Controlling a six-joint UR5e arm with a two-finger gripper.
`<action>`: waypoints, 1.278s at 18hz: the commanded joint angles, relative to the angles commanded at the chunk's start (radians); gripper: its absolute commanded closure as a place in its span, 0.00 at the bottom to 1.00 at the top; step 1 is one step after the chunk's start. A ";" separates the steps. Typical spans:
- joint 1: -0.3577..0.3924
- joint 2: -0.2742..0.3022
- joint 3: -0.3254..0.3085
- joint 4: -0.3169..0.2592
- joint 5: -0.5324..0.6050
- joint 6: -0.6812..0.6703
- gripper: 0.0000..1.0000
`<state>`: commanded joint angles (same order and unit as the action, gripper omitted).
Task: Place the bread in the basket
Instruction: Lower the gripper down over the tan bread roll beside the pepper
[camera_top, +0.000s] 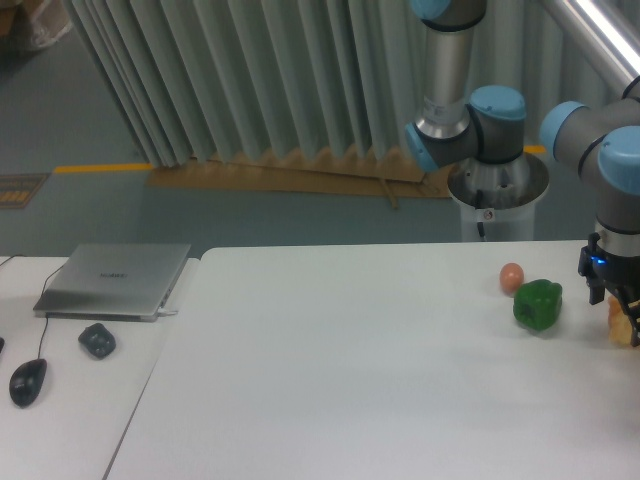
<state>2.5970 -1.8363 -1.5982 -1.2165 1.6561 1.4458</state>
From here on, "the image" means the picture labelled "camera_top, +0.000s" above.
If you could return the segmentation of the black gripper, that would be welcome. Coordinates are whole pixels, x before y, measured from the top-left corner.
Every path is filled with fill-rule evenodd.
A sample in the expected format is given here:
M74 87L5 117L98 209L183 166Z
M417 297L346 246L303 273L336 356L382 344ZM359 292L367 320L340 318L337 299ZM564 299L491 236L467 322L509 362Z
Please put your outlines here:
M598 242L601 236L593 232L581 249L578 273L586 279L589 303L604 301L605 290L615 294L631 325L630 345L639 346L639 307L629 295L639 294L639 257L615 255L604 250Z

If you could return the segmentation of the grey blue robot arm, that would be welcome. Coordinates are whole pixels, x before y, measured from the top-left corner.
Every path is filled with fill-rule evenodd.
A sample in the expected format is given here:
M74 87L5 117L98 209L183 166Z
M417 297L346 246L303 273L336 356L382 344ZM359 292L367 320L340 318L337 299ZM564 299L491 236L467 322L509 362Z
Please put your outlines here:
M423 105L405 128L425 171L450 167L448 188L467 241L524 240L549 174L524 150L526 106L516 90L490 85L467 93L474 27L483 1L415 1L427 30ZM598 195L594 231L578 271L591 304L613 296L639 343L639 37L604 1L548 1L545 10L573 38L619 100L592 109L564 102L544 118L539 138L557 162Z

